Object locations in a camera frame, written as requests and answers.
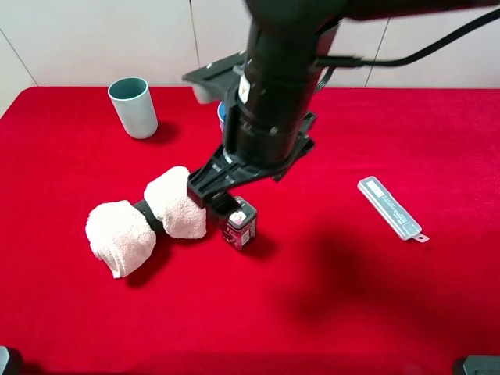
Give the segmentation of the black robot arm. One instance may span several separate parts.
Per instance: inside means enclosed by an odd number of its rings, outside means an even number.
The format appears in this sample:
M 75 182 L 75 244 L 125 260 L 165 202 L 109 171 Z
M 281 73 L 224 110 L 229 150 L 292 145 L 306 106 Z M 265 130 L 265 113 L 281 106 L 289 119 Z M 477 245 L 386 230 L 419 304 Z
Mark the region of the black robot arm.
M 193 172 L 187 194 L 210 218 L 226 221 L 238 210 L 233 188 L 281 180 L 313 148 L 309 103 L 338 68 L 409 65 L 499 18 L 496 1 L 249 1 L 252 23 L 246 49 L 187 73 L 201 103 L 221 101 L 223 140 Z M 488 8 L 488 13 L 433 44 L 394 60 L 331 55 L 339 24 Z

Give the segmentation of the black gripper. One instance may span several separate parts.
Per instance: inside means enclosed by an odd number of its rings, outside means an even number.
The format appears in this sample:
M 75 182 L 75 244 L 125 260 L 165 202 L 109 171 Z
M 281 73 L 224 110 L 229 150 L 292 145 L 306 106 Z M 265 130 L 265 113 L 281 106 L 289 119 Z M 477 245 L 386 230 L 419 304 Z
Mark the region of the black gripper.
M 209 161 L 188 178 L 187 196 L 206 207 L 219 228 L 239 210 L 229 190 L 265 178 L 279 180 L 307 154 L 313 142 L 307 134 L 315 116 L 308 111 L 313 93 L 259 94 L 243 103 L 238 93 L 215 96 L 225 105 L 223 142 Z

